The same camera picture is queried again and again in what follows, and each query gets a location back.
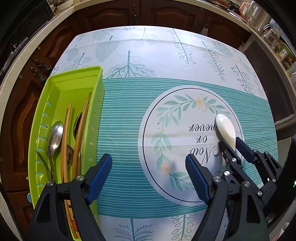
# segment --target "wooden chopstick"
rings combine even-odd
[[[68,182],[68,167],[65,169],[65,163],[67,165],[67,143],[68,143],[68,129],[69,129],[69,121],[70,121],[70,114],[71,114],[71,107],[72,107],[72,102],[70,102],[69,108],[67,108],[66,111],[66,117],[65,117],[65,122],[64,122],[64,128],[63,128],[63,138],[62,138],[62,147],[61,147],[61,178],[62,182]],[[72,235],[74,238],[77,239],[76,231],[74,228],[73,224],[73,219],[72,215],[69,208],[69,200],[65,200],[65,209],[66,209],[66,215],[67,215],[67,220],[72,232]]]
[[[72,177],[71,177],[72,180],[74,178],[76,178],[76,176],[79,173],[79,171],[78,171],[78,167],[79,167],[79,165],[78,165],[78,153],[79,153],[79,150],[80,150],[82,132],[83,132],[83,128],[84,128],[84,122],[86,121],[86,117],[87,117],[90,98],[91,98],[91,92],[89,92],[89,94],[87,96],[87,99],[86,99],[86,101],[84,103],[83,112],[82,112],[82,115],[81,115],[78,131],[77,131],[77,135],[76,135],[76,142],[75,142],[74,154],[73,154],[73,164],[72,164]]]

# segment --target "blue gripper pad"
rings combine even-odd
[[[193,154],[189,154],[186,156],[185,167],[199,199],[204,201],[206,204],[209,203],[211,201],[211,197],[208,191],[209,184],[203,177],[201,171],[199,170],[199,168],[206,168],[206,167],[202,167]]]
[[[255,164],[254,152],[239,137],[236,137],[235,148],[242,154],[242,156],[246,159],[247,162]]]
[[[98,170],[94,174],[94,177],[89,184],[89,194],[87,195],[87,198],[86,198],[86,201],[88,202],[88,204],[91,204],[94,200],[96,200],[101,193],[101,190],[112,168],[111,155],[104,154],[100,159],[100,161],[98,162],[98,164],[95,167],[91,167],[91,168],[98,168]]]

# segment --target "white ceramic spoon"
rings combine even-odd
[[[231,148],[235,150],[236,135],[234,126],[231,123],[230,119],[228,119],[225,115],[218,114],[216,116],[216,126],[223,139],[225,139],[231,146]],[[222,158],[222,160],[222,165],[226,165],[224,158]]]

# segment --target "cabinet handle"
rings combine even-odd
[[[200,23],[201,23],[200,19],[195,21],[195,27],[198,28],[200,26]]]
[[[53,70],[53,67],[50,65],[50,66],[48,66],[48,65],[46,65],[46,64],[43,64],[42,63],[42,61],[38,61],[38,60],[36,60],[36,63],[38,64],[38,66],[40,67],[40,68],[42,68],[48,75],[50,75],[51,74],[51,72],[52,72],[52,70]]]
[[[135,4],[132,7],[132,11],[133,11],[132,16],[133,16],[134,23],[137,24],[139,16],[137,15],[137,7]]]
[[[33,67],[31,67],[31,71],[32,71],[33,75],[39,80],[39,82],[40,82],[42,85],[44,85],[45,82],[47,81],[48,77],[39,74],[39,73],[37,72],[37,70],[34,69]]]

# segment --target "tablecloth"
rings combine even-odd
[[[271,110],[260,81],[240,51],[196,33],[126,26],[78,35],[52,74],[101,65],[106,89],[97,161],[113,167],[98,198],[107,241],[190,240],[205,213],[186,172],[194,153],[213,174],[224,163],[215,116],[236,135],[278,158]],[[243,170],[256,183],[255,167]],[[217,240],[227,227],[224,215]]]

